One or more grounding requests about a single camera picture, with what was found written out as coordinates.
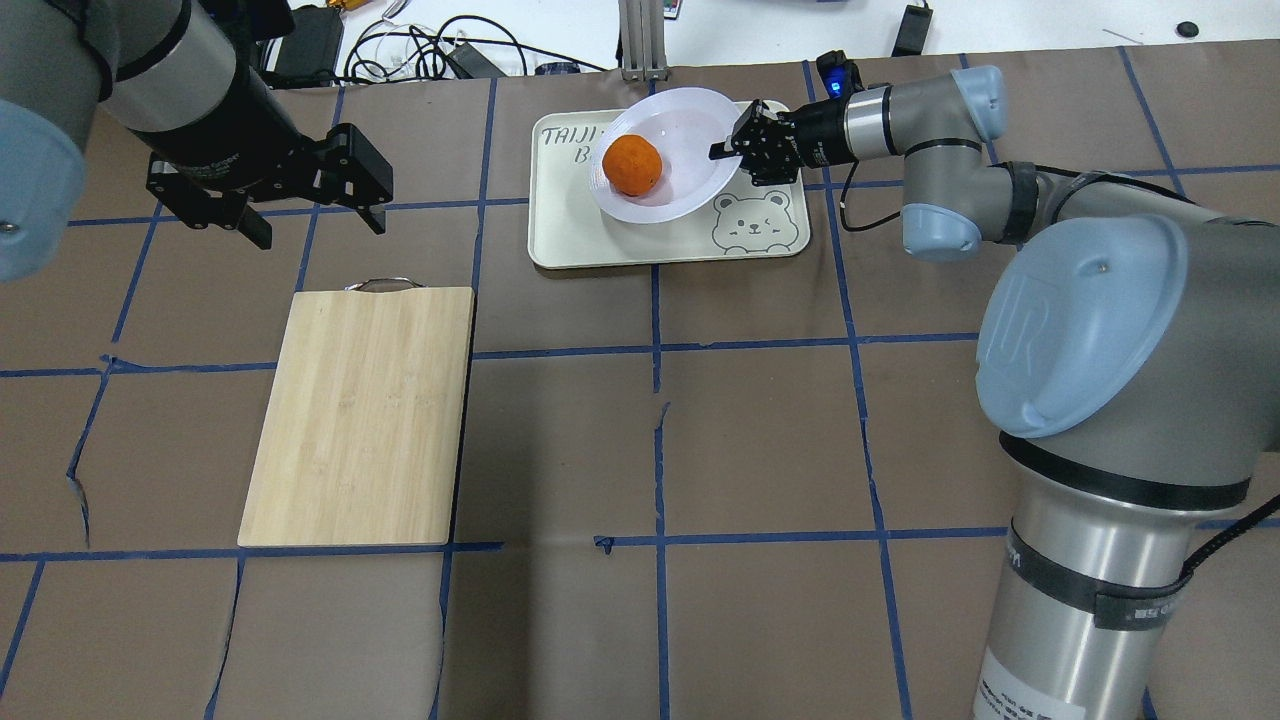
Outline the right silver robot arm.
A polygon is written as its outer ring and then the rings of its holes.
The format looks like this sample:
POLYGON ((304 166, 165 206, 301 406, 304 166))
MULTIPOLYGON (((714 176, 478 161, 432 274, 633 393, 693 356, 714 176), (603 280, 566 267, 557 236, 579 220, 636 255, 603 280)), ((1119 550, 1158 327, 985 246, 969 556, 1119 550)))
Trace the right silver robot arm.
POLYGON ((974 719, 1129 719, 1199 548, 1277 450, 1277 225, 1124 174, 986 163, 1005 133, 997 67, 772 111, 710 146, 758 186, 804 168, 905 161, 902 245, 951 263, 1014 245, 978 338, 975 389, 1024 478, 974 719))

